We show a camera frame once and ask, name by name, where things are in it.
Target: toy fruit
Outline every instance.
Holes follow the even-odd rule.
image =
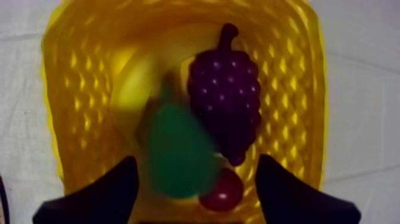
[[[224,25],[218,48],[190,65],[187,87],[193,111],[234,166],[245,160],[261,121],[258,67],[245,52],[231,50],[238,34],[234,25]]]
[[[159,93],[159,80],[181,61],[210,49],[219,29],[215,24],[181,25],[151,33],[117,50],[110,108],[126,141],[136,147],[133,136],[146,103]]]
[[[153,115],[149,174],[153,189],[172,198],[207,192],[218,174],[215,146],[190,110],[165,100]]]
[[[200,203],[212,211],[230,211],[243,198],[243,183],[237,174],[224,168],[218,176],[215,187],[206,195],[200,196]]]

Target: grape cluster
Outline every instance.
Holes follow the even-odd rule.
[[[218,48],[190,65],[187,87],[192,110],[234,166],[245,160],[261,122],[258,67],[245,52],[231,50],[238,34],[234,25],[224,25]]]

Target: yellow basket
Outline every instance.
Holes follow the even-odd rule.
[[[138,221],[264,223],[254,186],[260,153],[272,155],[318,188],[327,136],[326,72],[318,18],[302,0],[76,0],[53,13],[42,42],[49,127],[65,193],[97,180],[133,154],[110,112],[113,60],[121,41],[181,24],[235,24],[235,47],[260,68],[262,125],[244,165],[241,204],[211,213],[196,201],[149,197],[142,189]]]

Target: red apple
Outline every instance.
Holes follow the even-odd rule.
[[[238,175],[224,168],[218,176],[214,189],[200,196],[200,203],[212,211],[230,211],[242,201],[243,189],[243,182]]]

